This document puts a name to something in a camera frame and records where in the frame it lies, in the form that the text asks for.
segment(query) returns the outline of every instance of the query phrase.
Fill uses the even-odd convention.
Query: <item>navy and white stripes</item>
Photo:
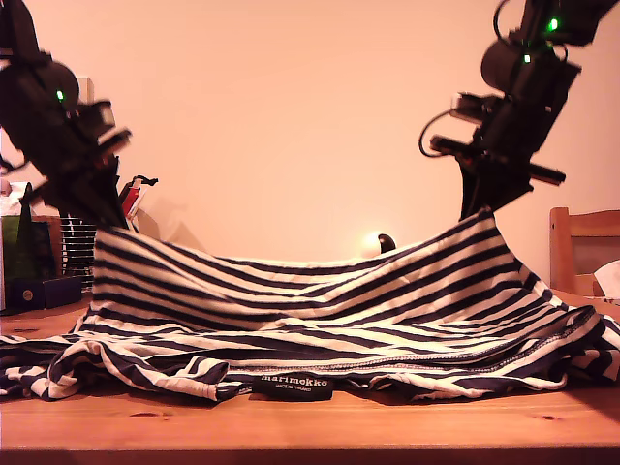
[[[561,302],[482,210],[371,260],[233,260],[99,231],[93,302],[74,330],[0,336],[0,394],[58,399],[103,377],[215,401],[302,372],[408,399],[615,380],[620,326]]]

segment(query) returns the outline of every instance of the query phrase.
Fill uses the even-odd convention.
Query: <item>green bag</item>
[[[30,205],[22,206],[20,216],[2,217],[2,247],[5,285],[15,279],[55,277],[48,225],[33,223]]]

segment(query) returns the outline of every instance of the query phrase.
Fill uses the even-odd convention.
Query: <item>beige wall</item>
[[[122,183],[166,240],[280,260],[353,256],[365,233],[399,244],[451,226],[461,181],[427,160],[419,130],[456,91],[487,92],[481,57],[496,0],[27,0],[41,47],[110,98]],[[523,2],[510,2],[503,30]],[[515,254],[548,278],[548,211],[618,208],[620,8],[534,161],[563,170],[497,213]],[[473,127],[435,128],[467,140]]]

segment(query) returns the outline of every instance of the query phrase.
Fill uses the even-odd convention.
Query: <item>garment label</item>
[[[252,392],[281,400],[329,400],[333,382],[301,373],[261,375],[254,380]]]

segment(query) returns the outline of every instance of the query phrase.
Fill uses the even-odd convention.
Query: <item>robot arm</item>
[[[110,102],[83,105],[78,80],[37,43],[32,17],[21,0],[0,2],[0,126],[47,181],[23,202],[46,203],[100,226],[127,227],[116,192],[114,151],[131,133],[114,126]],[[0,156],[2,168],[18,170]]]
[[[497,209],[533,190],[531,178],[559,185],[566,176],[530,163],[566,103],[581,68],[568,61],[566,45],[594,40],[599,21],[618,0],[527,0],[521,25],[507,38],[494,18],[498,40],[482,59],[484,81],[503,96],[460,94],[451,116],[478,127],[468,144],[434,136],[431,148],[458,161],[463,176],[461,219],[482,206]],[[565,56],[558,57],[554,46]],[[426,154],[421,145],[420,150]]]

